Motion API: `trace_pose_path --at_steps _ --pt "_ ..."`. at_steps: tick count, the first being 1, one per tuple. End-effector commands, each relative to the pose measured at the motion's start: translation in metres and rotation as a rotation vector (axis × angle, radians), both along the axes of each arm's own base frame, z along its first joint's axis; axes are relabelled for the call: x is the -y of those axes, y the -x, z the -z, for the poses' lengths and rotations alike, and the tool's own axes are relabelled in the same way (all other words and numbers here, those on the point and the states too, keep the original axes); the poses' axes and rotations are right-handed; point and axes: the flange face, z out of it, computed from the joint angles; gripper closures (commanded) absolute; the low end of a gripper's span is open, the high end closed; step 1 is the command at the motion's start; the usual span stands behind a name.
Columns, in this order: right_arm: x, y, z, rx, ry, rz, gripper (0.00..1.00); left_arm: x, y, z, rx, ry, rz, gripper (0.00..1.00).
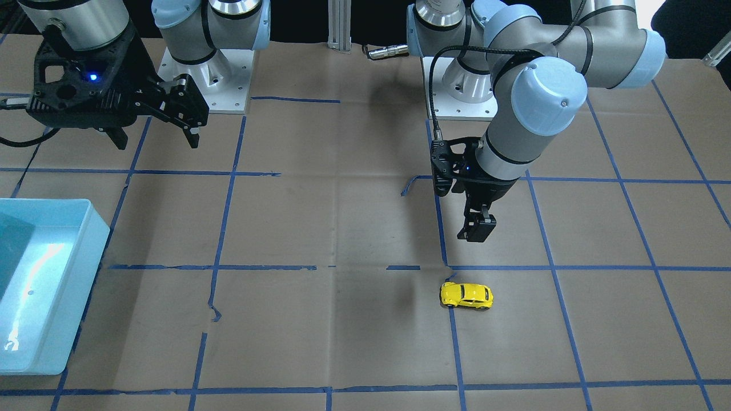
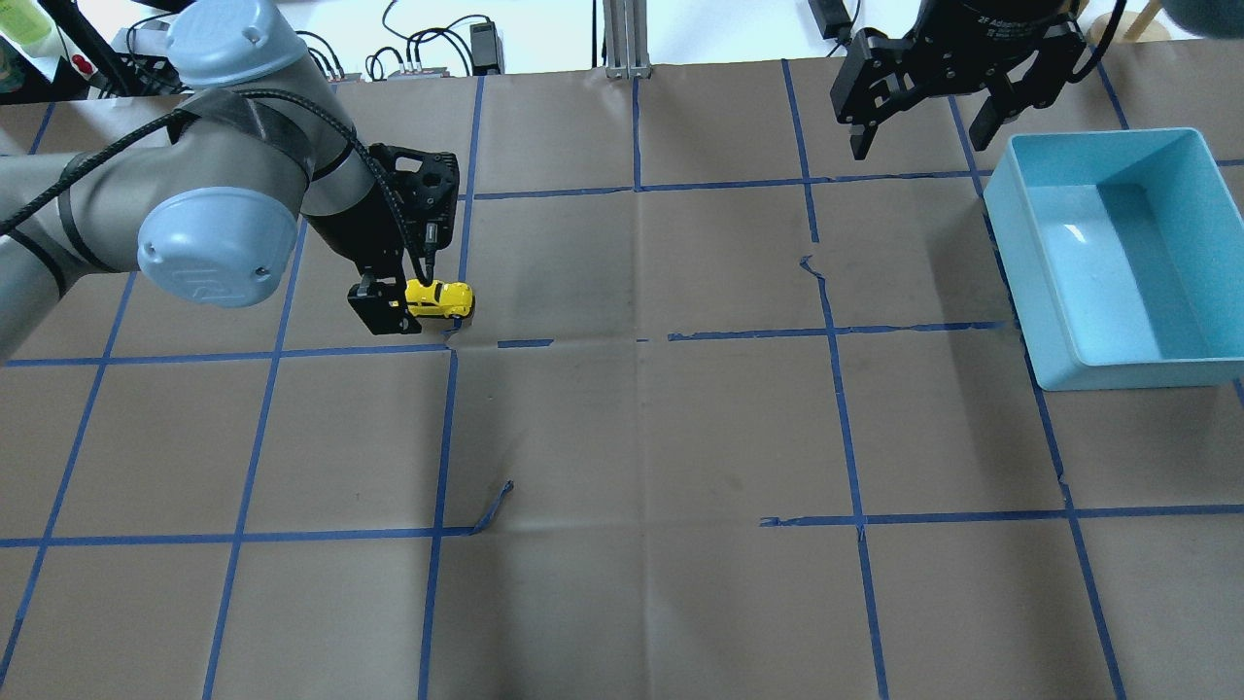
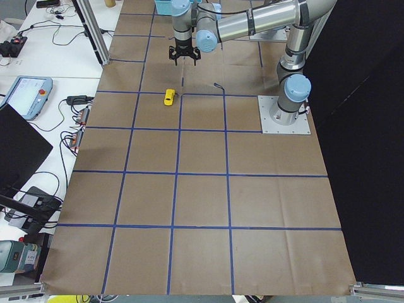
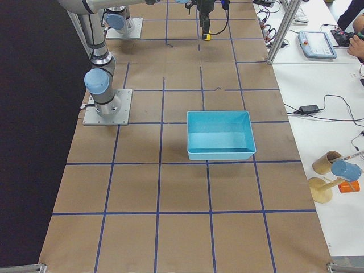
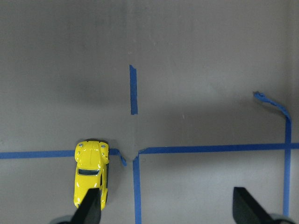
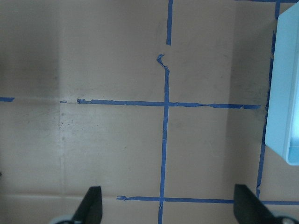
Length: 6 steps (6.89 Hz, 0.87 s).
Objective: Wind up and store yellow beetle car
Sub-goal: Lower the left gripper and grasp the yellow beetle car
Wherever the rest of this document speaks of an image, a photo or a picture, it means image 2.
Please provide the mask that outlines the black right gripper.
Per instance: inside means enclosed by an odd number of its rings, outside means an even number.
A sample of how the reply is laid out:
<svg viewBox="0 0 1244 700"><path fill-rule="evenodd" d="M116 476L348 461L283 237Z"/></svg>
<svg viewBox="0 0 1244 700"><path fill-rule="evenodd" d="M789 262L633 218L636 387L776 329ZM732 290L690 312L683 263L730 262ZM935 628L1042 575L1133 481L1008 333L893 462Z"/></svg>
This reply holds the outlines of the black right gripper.
<svg viewBox="0 0 1244 700"><path fill-rule="evenodd" d="M901 37L875 27L853 32L830 99L862 162L889 116L924 99L983 92L970 124L970 145L982 152L1020 112L1052 106L1085 51L1061 1L923 1Z"/></svg>

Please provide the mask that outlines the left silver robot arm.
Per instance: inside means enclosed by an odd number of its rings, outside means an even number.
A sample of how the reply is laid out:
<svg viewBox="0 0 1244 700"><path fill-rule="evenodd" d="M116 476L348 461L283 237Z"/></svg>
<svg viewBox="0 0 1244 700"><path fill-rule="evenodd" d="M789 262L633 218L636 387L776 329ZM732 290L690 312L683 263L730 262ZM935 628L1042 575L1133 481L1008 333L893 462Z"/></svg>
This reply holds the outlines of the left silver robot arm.
<svg viewBox="0 0 1244 700"><path fill-rule="evenodd" d="M360 272L373 334L420 333L462 169L445 152L366 145L271 1L198 1L168 56L192 97L96 152L2 158L2 358L97 274L139 271L195 305L277 291L299 219Z"/></svg>

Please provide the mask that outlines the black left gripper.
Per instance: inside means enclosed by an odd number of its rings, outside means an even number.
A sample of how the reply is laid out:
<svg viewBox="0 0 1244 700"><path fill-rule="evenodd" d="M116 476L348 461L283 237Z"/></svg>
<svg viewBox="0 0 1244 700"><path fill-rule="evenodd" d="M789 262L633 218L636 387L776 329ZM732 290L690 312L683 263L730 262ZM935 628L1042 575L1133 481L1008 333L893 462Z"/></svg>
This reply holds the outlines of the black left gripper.
<svg viewBox="0 0 1244 700"><path fill-rule="evenodd" d="M435 256L449 247L457 218L462 165L450 152L369 145L369 158L384 172L401 213L401 242L415 264L422 283L434 279ZM348 291L348 305L372 334L417 334L423 327L411 313L396 283L360 282Z"/></svg>

